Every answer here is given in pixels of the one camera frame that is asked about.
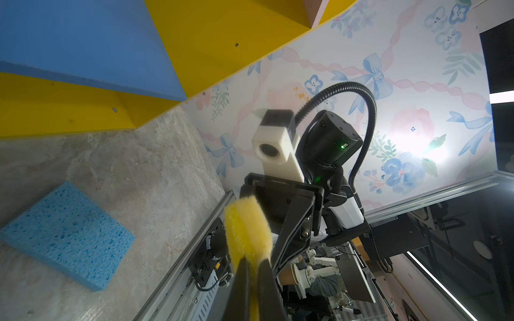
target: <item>yellow sponge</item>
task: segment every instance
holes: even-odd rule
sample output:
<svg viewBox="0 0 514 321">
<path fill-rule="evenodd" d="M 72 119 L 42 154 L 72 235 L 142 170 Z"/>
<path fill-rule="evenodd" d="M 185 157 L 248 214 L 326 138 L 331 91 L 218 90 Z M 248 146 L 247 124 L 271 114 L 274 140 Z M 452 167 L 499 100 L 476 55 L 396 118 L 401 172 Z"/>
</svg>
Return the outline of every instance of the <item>yellow sponge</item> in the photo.
<svg viewBox="0 0 514 321">
<path fill-rule="evenodd" d="M 225 230 L 230 258 L 237 271 L 246 257 L 250 264 L 250 320 L 259 320 L 257 273 L 259 264 L 270 259 L 273 240 L 268 221 L 254 196 L 241 198 L 225 208 Z"/>
</svg>

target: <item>blue bow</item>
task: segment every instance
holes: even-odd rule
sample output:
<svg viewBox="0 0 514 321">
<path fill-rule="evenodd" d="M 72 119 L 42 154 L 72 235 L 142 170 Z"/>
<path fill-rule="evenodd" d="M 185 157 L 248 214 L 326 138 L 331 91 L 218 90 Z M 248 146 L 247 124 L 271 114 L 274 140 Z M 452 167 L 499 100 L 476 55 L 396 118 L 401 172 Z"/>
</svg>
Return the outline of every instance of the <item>blue bow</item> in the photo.
<svg viewBox="0 0 514 321">
<path fill-rule="evenodd" d="M 489 115 L 492 115 L 490 102 L 487 102 L 487 104 L 485 105 L 485 110 Z M 447 120 L 447 122 L 463 123 L 467 129 L 477 129 L 480 127 L 484 127 L 490 121 L 492 121 L 492 117 L 489 117 L 489 116 L 482 117 L 482 118 L 472 120 L 472 121 L 466 121 L 464 119 L 464 116 L 462 116 L 458 112 L 451 111 L 450 115 L 451 115 L 451 118 L 449 120 Z M 476 135 L 473 136 L 466 143 L 466 145 L 464 145 L 464 147 L 462 148 L 461 152 L 458 155 L 460 156 L 460 155 L 464 154 L 468 149 L 473 155 L 475 155 L 476 149 L 478 148 L 480 142 L 482 141 L 482 138 L 490 129 L 492 129 L 492 124 L 482 128 L 482 130 L 480 130 L 478 133 L 476 133 Z M 489 141 L 494 142 L 494 130 L 491 130 L 491 134 L 489 135 Z"/>
<path fill-rule="evenodd" d="M 220 138 L 219 141 L 222 143 L 223 146 L 226 148 L 220 148 L 217 150 L 211 150 L 209 147 L 205 146 L 205 149 L 212 154 L 214 157 L 221 157 L 223 156 L 222 161 L 219 163 L 218 167 L 216 168 L 216 174 L 222 174 L 223 177 L 227 177 L 227 161 L 230 157 L 230 166 L 232 167 L 239 167 L 242 166 L 245 163 L 245 159 L 243 156 L 239 155 L 234 147 L 234 142 L 232 140 L 232 137 L 229 133 L 224 133 Z"/>
<path fill-rule="evenodd" d="M 380 61 L 379 56 L 376 53 L 370 54 L 366 59 L 364 59 L 362 65 L 370 74 L 362 75 L 352 81 L 366 85 L 368 81 L 373 79 L 366 86 L 371 90 L 375 99 L 379 100 L 389 97 L 393 93 L 393 86 L 384 79 L 384 74 L 381 71 L 382 61 Z M 356 109 L 359 109 L 360 112 L 364 112 L 364 106 L 364 99 L 360 95 L 357 96 L 348 112 L 348 115 L 353 113 Z"/>
</svg>

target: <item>camera lens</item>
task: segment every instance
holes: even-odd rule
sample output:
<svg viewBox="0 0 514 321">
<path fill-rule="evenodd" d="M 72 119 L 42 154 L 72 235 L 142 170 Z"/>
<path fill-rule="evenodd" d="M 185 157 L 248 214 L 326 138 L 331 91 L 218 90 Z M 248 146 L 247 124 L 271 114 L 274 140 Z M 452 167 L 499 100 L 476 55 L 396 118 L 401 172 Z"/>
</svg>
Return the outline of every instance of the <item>camera lens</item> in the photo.
<svg viewBox="0 0 514 321">
<path fill-rule="evenodd" d="M 273 147 L 269 144 L 262 144 L 261 150 L 265 155 L 267 155 L 269 157 L 275 157 L 275 156 L 279 155 L 278 149 L 276 149 L 275 147 Z"/>
</svg>

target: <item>white round object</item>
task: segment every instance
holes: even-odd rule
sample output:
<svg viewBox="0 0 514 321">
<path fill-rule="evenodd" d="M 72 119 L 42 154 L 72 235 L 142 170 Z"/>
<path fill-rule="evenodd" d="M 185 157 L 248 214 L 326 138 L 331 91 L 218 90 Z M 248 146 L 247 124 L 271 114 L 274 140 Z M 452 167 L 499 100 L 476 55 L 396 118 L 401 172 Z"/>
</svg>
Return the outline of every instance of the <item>white round object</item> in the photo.
<svg viewBox="0 0 514 321">
<path fill-rule="evenodd" d="M 492 252 L 487 247 L 487 245 L 483 244 L 480 241 L 473 241 L 473 246 L 475 247 L 475 250 L 482 255 L 484 258 L 491 260 L 492 259 Z"/>
</svg>

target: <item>sponge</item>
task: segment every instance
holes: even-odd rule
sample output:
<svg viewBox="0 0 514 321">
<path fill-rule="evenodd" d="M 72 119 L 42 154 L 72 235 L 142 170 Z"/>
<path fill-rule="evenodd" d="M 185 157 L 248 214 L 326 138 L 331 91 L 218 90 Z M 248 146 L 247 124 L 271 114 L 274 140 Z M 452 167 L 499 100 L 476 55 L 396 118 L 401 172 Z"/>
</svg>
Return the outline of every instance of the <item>sponge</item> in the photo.
<svg viewBox="0 0 514 321">
<path fill-rule="evenodd" d="M 92 289 L 105 289 L 134 235 L 66 182 L 0 231 L 0 239 Z"/>
<path fill-rule="evenodd" d="M 259 264 L 270 259 L 273 240 L 268 221 L 254 196 L 241 198 L 225 208 L 227 245 L 234 269 L 246 257 L 250 265 L 250 320 L 259 320 L 257 276 Z"/>
</svg>

